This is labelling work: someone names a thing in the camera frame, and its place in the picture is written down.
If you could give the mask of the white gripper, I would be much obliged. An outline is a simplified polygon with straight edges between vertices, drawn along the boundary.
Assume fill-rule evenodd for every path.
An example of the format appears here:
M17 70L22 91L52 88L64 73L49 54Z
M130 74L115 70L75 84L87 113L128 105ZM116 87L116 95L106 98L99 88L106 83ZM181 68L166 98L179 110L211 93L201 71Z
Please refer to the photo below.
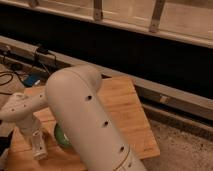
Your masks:
M42 134L41 122L34 114L17 121L16 126L19 128L20 133L26 137Z

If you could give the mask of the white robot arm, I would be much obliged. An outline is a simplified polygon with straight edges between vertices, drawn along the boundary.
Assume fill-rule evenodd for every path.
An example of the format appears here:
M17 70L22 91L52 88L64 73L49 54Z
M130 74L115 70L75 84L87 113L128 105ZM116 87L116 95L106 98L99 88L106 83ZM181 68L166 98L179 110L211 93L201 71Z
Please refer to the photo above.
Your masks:
M101 82L100 72L89 65L60 69L41 93L12 96L0 120L17 122L49 108L88 171L147 171L98 98Z

